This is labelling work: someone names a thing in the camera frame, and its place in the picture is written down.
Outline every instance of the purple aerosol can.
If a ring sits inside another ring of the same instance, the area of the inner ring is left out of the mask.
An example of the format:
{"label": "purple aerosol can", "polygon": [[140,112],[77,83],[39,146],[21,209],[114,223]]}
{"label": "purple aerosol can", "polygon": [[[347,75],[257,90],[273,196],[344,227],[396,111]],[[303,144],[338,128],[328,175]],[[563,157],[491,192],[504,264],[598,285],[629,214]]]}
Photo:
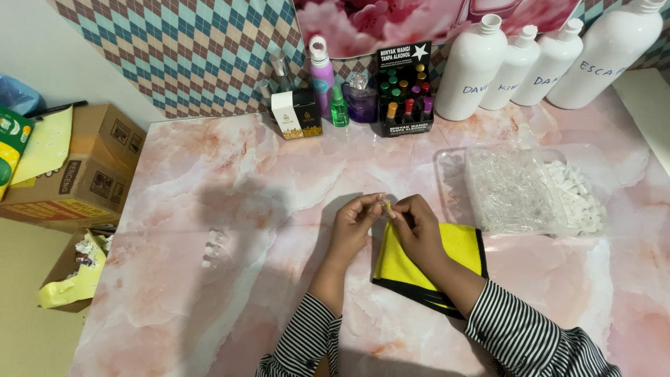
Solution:
{"label": "purple aerosol can", "polygon": [[312,83],[316,93],[316,102],[321,109],[321,116],[332,119],[330,101],[333,98],[332,87],[335,84],[333,64],[328,58],[326,40],[316,35],[310,38],[310,58],[312,59]]}

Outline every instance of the white bottle with handwritten label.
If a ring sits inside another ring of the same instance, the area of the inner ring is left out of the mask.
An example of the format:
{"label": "white bottle with handwritten label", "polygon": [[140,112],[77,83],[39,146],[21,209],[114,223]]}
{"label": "white bottle with handwritten label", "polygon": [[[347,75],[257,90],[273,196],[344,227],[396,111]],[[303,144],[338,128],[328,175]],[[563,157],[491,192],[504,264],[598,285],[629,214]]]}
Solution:
{"label": "white bottle with handwritten label", "polygon": [[456,38],[433,102],[438,115],[459,121],[477,110],[505,59],[507,39],[501,23],[500,16],[487,14]]}
{"label": "white bottle with handwritten label", "polygon": [[582,52],[584,45],[578,35],[582,26],[580,19],[573,18],[560,30],[546,33],[537,41],[540,57],[512,96],[512,102],[533,106],[542,101]]}
{"label": "white bottle with handwritten label", "polygon": [[663,4],[636,0],[596,20],[582,38],[584,51],[547,100],[563,109],[581,109],[593,101],[658,40]]}
{"label": "white bottle with handwritten label", "polygon": [[537,26],[526,25],[521,30],[521,34],[507,38],[509,45],[505,53],[505,61],[498,69],[479,107],[486,110],[499,110],[509,102],[540,56],[540,47],[535,42],[536,35]]}

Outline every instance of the yellow microfiber cloth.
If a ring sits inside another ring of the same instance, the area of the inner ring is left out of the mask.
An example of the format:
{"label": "yellow microfiber cloth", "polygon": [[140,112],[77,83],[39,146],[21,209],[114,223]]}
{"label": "yellow microfiber cloth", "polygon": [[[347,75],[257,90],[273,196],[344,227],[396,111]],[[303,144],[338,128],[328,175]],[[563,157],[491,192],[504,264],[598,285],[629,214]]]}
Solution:
{"label": "yellow microfiber cloth", "polygon": [[[440,224],[447,255],[478,275],[488,278],[482,232],[467,225]],[[395,228],[386,224],[373,284],[423,304],[453,318],[464,319],[452,301],[405,255]]]}

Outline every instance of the white star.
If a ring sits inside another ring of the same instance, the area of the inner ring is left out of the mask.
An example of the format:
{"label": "white star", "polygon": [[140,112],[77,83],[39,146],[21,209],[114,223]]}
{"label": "white star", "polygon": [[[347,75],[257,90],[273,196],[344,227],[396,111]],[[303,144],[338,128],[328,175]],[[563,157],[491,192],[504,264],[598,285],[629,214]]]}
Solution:
{"label": "white star", "polygon": [[412,55],[412,57],[416,56],[416,57],[419,58],[419,60],[421,60],[421,57],[422,57],[423,55],[428,55],[428,53],[425,51],[425,45],[426,45],[426,44],[424,43],[423,46],[421,46],[420,48],[417,47],[417,46],[414,46],[414,48],[415,48],[417,51],[414,53],[414,55]]}

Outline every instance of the pink marble table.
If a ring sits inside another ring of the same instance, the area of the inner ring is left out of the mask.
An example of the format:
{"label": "pink marble table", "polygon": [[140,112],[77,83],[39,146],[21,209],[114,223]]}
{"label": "pink marble table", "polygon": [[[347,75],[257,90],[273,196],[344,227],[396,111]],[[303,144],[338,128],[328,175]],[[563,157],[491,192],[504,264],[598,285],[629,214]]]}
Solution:
{"label": "pink marble table", "polygon": [[[356,193],[419,193],[469,222],[440,151],[488,140],[590,143],[631,209],[611,236],[486,238],[493,280],[563,327],[581,326],[627,376],[670,370],[670,178],[610,88],[585,109],[508,105],[385,139],[368,125],[285,142],[264,115],[151,126],[71,376],[251,376],[320,261],[335,210]],[[342,376],[488,376],[450,321],[370,283],[380,224],[348,271]],[[202,266],[210,230],[226,245]]]}

